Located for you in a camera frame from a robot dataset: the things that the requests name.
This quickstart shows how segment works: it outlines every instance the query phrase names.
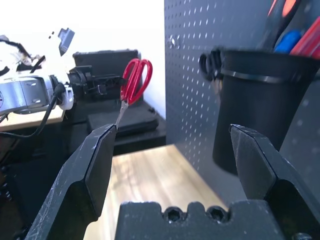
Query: black cable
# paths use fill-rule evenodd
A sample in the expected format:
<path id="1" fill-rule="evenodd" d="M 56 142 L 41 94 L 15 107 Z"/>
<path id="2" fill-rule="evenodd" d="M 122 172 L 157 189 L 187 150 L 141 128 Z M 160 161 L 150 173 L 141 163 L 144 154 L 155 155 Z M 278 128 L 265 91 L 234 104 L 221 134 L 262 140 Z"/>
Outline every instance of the black cable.
<path id="1" fill-rule="evenodd" d="M 17 43 L 17 42 L 5 40 L 5 39 L 0 39 L 0 42 L 6 43 L 10 46 L 18 48 L 20 52 L 22 52 L 28 58 L 31 58 L 30 54 L 27 52 L 27 50 L 24 48 L 24 46 L 22 46 L 21 43 Z"/>
<path id="2" fill-rule="evenodd" d="M 7 118 L 8 118 L 8 115 L 9 115 L 8 113 L 5 114 L 5 115 L 2 115 L 2 116 L 0 117 L 0 123 L 2 123 L 3 120 L 7 119 Z"/>
<path id="3" fill-rule="evenodd" d="M 18 134 L 14 134 L 11 132 L 0 132 L 0 137 L 15 138 L 15 139 L 27 139 L 27 138 L 39 135 L 41 133 L 41 131 L 44 129 L 44 127 L 47 123 L 47 120 L 50 116 L 50 113 L 58 100 L 58 97 L 61 97 L 62 93 L 64 93 L 65 91 L 66 91 L 66 88 L 61 82 L 55 87 L 52 99 L 49 103 L 48 108 L 45 111 L 45 114 L 44 114 L 44 117 L 40 123 L 40 126 L 34 131 L 34 133 L 32 133 L 31 135 L 18 135 Z"/>
<path id="4" fill-rule="evenodd" d="M 37 68 L 40 66 L 40 64 L 46 59 L 46 57 L 43 55 L 37 62 L 36 64 L 33 66 L 33 68 L 31 69 L 30 73 L 33 74 Z"/>

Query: scissor handle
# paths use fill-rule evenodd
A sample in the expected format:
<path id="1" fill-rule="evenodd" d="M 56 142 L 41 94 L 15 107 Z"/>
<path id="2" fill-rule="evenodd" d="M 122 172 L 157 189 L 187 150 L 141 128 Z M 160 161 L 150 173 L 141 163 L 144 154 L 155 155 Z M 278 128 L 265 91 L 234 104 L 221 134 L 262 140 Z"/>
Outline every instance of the scissor handle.
<path id="1" fill-rule="evenodd" d="M 146 77 L 141 88 L 137 91 L 145 66 L 147 66 Z M 120 88 L 120 99 L 122 101 L 126 101 L 129 105 L 135 103 L 146 90 L 151 80 L 152 72 L 153 72 L 153 66 L 149 60 L 146 60 L 146 59 L 140 60 L 138 58 L 132 59 L 126 66 L 122 76 L 124 79 L 128 79 L 128 80 L 127 80 L 127 84 L 125 86 L 121 86 Z"/>

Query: screw hole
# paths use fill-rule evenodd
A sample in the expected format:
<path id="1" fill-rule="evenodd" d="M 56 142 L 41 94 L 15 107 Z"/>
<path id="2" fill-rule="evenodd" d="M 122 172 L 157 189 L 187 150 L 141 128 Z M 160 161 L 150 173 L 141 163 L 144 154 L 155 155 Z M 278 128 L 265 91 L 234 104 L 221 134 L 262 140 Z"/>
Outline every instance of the screw hole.
<path id="1" fill-rule="evenodd" d="M 164 219 L 167 220 L 170 224 L 180 222 L 183 220 L 183 212 L 178 207 L 169 207 L 165 210 Z"/>
<path id="2" fill-rule="evenodd" d="M 227 212 L 219 206 L 209 207 L 206 211 L 206 214 L 209 216 L 209 218 L 218 223 L 225 223 L 228 221 Z"/>

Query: red pen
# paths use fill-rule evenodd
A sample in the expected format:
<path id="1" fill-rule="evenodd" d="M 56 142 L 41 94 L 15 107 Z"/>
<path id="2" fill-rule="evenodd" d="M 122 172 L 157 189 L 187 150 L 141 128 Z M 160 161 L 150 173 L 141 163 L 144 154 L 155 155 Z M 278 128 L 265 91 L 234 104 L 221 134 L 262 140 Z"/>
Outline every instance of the red pen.
<path id="1" fill-rule="evenodd" d="M 290 54 L 320 59 L 320 16 L 294 46 Z"/>

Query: white wall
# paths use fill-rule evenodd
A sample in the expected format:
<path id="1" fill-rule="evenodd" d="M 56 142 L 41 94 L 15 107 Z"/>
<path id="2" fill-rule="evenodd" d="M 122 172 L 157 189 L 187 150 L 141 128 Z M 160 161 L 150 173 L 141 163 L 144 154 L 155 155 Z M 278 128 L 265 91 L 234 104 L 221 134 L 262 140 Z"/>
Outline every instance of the white wall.
<path id="1" fill-rule="evenodd" d="M 68 69 L 77 51 L 138 49 L 153 64 L 144 99 L 166 117 L 163 0 L 12 0 L 1 8 L 0 35 L 21 42 L 32 54 L 43 51 L 41 42 L 52 30 L 75 31 L 64 56 Z"/>

